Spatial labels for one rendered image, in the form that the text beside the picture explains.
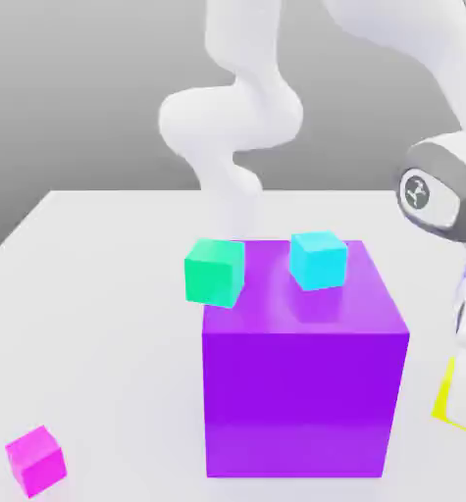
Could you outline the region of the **small yellow cube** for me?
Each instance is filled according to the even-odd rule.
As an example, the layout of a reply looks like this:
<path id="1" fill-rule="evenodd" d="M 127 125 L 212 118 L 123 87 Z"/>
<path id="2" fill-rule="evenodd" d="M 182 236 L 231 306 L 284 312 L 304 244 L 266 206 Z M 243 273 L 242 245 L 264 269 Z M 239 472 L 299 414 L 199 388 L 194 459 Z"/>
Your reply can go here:
<path id="1" fill-rule="evenodd" d="M 438 420 L 446 423 L 446 424 L 452 425 L 454 427 L 457 427 L 461 430 L 466 431 L 466 427 L 464 427 L 456 422 L 451 421 L 446 415 L 448 393 L 451 388 L 454 369 L 455 369 L 455 358 L 450 357 L 448 359 L 445 373 L 444 373 L 443 378 L 440 383 L 439 393 L 438 393 L 437 398 L 435 400 L 435 404 L 434 404 L 431 416 L 435 419 L 438 419 Z"/>

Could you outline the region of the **small cyan cube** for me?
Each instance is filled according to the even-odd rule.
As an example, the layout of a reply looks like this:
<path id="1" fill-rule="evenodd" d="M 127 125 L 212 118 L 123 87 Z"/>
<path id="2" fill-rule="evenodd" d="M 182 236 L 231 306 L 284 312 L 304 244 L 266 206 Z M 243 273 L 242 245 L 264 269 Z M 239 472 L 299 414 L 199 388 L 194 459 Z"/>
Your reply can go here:
<path id="1" fill-rule="evenodd" d="M 291 236 L 289 271 L 303 291 L 343 286 L 347 257 L 347 245 L 331 231 Z"/>

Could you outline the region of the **small green cube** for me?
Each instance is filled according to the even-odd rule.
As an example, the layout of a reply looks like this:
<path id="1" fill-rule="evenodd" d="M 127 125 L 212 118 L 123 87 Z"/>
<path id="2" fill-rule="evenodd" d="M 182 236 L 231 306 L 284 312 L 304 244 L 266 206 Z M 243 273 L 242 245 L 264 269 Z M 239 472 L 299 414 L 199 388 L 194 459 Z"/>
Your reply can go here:
<path id="1" fill-rule="evenodd" d="M 199 238 L 184 259 L 185 299 L 232 308 L 244 286 L 245 244 Z"/>

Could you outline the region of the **small magenta cube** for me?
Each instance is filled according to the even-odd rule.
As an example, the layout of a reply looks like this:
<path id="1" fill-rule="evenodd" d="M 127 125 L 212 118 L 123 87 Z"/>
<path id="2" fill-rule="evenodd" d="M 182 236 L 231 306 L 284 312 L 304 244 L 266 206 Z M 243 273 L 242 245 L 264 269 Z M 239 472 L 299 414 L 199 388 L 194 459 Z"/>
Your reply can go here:
<path id="1" fill-rule="evenodd" d="M 27 498 L 65 478 L 63 450 L 45 426 L 5 445 L 12 473 Z"/>

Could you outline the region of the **large purple box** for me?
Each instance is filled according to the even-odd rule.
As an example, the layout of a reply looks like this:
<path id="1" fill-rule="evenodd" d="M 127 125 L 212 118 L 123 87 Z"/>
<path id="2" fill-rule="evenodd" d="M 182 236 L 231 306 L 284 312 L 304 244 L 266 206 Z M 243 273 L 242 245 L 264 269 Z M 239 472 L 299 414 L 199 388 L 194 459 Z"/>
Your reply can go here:
<path id="1" fill-rule="evenodd" d="M 209 477 L 380 477 L 409 330 L 365 244 L 343 286 L 304 291 L 287 242 L 249 241 L 232 308 L 206 307 Z"/>

